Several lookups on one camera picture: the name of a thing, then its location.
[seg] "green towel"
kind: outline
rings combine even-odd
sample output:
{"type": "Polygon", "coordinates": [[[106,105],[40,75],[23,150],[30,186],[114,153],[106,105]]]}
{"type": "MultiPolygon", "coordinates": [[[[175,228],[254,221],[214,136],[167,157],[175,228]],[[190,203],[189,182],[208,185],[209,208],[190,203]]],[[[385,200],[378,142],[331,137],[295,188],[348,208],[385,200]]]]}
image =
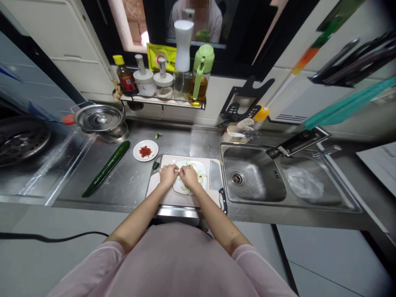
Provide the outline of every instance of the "green towel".
{"type": "Polygon", "coordinates": [[[351,115],[357,112],[366,103],[381,94],[386,89],[393,87],[396,83],[396,76],[379,82],[367,89],[356,93],[326,109],[318,112],[306,120],[305,129],[312,130],[316,126],[335,125],[344,122],[351,115]]]}

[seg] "sink drain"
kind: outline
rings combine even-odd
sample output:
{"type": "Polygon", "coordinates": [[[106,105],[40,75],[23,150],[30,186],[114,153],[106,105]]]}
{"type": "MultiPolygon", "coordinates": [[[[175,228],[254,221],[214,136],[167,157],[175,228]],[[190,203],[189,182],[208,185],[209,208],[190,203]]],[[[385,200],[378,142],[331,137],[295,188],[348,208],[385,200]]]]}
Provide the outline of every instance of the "sink drain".
{"type": "Polygon", "coordinates": [[[242,186],[245,183],[245,177],[238,171],[231,172],[231,181],[234,185],[242,186]]]}

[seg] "yellow cap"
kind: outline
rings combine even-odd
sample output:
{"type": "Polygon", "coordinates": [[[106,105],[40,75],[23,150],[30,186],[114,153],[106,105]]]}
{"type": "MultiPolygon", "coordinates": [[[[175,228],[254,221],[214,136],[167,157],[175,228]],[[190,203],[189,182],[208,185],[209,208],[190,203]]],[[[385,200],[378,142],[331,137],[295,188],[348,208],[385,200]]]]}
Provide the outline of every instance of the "yellow cap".
{"type": "Polygon", "coordinates": [[[124,58],[121,55],[114,55],[113,56],[114,62],[116,65],[124,65],[124,58]]]}

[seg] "chopped red chili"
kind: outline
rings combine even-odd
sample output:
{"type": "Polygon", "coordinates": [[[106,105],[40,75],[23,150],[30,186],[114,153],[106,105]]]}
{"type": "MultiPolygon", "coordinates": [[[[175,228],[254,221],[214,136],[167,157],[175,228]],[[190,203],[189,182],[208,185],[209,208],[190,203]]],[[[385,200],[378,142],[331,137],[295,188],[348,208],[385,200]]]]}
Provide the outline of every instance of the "chopped red chili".
{"type": "Polygon", "coordinates": [[[144,146],[140,148],[139,153],[142,158],[147,157],[151,154],[151,149],[149,149],[147,146],[144,146]]]}

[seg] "window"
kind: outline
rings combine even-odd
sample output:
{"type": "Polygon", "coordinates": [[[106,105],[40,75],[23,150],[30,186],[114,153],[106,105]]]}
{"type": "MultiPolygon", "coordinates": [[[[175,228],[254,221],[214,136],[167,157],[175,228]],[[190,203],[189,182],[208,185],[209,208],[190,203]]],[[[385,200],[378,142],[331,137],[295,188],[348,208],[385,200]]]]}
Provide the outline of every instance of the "window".
{"type": "MultiPolygon", "coordinates": [[[[191,67],[203,43],[214,48],[213,75],[263,79],[319,0],[82,0],[111,64],[135,66],[148,42],[176,47],[174,22],[194,22],[191,67]]],[[[143,55],[147,65],[147,55],[143,55]]]]}

